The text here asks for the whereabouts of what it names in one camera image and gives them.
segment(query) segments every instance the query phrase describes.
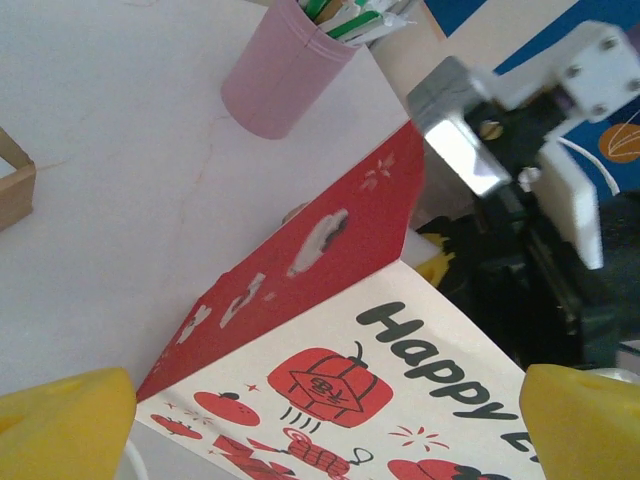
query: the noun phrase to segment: pink cup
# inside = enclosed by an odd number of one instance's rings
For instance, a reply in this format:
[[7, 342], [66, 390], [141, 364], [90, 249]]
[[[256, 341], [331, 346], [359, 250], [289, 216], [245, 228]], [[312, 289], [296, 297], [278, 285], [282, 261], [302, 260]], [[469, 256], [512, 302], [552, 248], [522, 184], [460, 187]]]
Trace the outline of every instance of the pink cup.
[[284, 138], [357, 47], [318, 29], [296, 0], [275, 0], [222, 85], [222, 101], [244, 128]]

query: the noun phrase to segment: orange circle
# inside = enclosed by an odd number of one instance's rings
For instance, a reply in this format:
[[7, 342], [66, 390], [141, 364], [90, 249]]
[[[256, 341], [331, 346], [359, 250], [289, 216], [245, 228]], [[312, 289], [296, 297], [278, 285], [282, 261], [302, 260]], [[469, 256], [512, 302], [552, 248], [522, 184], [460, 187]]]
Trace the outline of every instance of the orange circle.
[[614, 163], [631, 163], [640, 157], [640, 125], [619, 123], [608, 128], [598, 142], [600, 152]]

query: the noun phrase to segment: pen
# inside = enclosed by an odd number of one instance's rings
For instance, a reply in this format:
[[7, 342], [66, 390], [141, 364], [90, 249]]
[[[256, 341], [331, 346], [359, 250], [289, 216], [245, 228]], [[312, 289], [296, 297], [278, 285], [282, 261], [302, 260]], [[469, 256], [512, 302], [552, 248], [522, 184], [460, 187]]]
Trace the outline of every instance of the pen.
[[363, 13], [362, 15], [358, 15], [356, 18], [349, 20], [348, 22], [334, 28], [333, 30], [329, 30], [327, 32], [327, 35], [329, 35], [331, 38], [335, 38], [336, 40], [340, 40], [340, 37], [350, 34], [354, 30], [368, 28], [370, 24], [371, 26], [373, 26], [373, 24], [376, 24], [377, 26], [381, 23], [382, 15], [380, 15], [378, 12], [369, 11]]
[[322, 9], [320, 14], [315, 18], [316, 25], [332, 19], [342, 8], [342, 0], [329, 0], [329, 3]]
[[366, 25], [362, 25], [361, 27], [354, 28], [353, 30], [341, 35], [336, 40], [341, 43], [347, 44], [350, 43], [351, 40], [362, 37], [363, 35], [368, 35], [371, 31], [377, 30], [379, 27], [384, 26], [383, 20], [373, 20]]
[[385, 21], [383, 25], [368, 29], [368, 31], [364, 33], [359, 33], [358, 35], [351, 35], [349, 39], [343, 40], [343, 43], [349, 47], [357, 47], [365, 43], [373, 42], [381, 37], [389, 35], [390, 33], [396, 32], [401, 28], [406, 27], [408, 24], [407, 20], [394, 15], [392, 13], [385, 14]]
[[315, 21], [316, 17], [324, 10], [324, 7], [326, 7], [329, 2], [330, 0], [309, 0], [307, 7], [304, 9], [304, 13], [306, 13], [307, 17], [311, 20]]
[[353, 5], [349, 5], [349, 8], [347, 8], [346, 10], [341, 9], [340, 12], [338, 12], [338, 14], [331, 20], [327, 20], [326, 22], [321, 23], [320, 30], [322, 30], [324, 33], [327, 33], [334, 28], [338, 28], [340, 25], [347, 23], [349, 20], [353, 20], [358, 15], [360, 15], [360, 11], [361, 8], [355, 3]]

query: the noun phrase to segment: table surface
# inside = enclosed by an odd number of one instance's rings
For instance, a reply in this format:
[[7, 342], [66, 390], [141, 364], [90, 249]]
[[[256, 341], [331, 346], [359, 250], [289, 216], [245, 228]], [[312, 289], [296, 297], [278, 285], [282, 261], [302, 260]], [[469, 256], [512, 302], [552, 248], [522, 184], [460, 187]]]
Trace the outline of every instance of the table surface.
[[[0, 125], [38, 167], [0, 234], [0, 394], [112, 365], [139, 385], [221, 273], [407, 119], [362, 49], [288, 138], [244, 131], [219, 96], [264, 13], [240, 0], [0, 11]], [[154, 480], [218, 471], [132, 438]]]

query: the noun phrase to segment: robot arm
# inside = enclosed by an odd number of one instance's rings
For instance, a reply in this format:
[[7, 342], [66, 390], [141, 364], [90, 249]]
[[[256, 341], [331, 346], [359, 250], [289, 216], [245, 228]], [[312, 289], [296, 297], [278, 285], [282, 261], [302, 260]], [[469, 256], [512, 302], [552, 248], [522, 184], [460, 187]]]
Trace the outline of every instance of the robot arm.
[[590, 269], [602, 267], [595, 188], [555, 141], [640, 94], [640, 60], [618, 27], [585, 22], [502, 76], [447, 58], [408, 97], [427, 143], [472, 192], [531, 189]]
[[615, 365], [620, 322], [593, 273], [596, 191], [556, 139], [638, 94], [632, 42], [597, 22], [503, 76], [447, 58], [409, 94], [426, 142], [475, 197], [472, 219], [419, 230], [455, 244], [462, 273], [439, 288], [522, 366]]

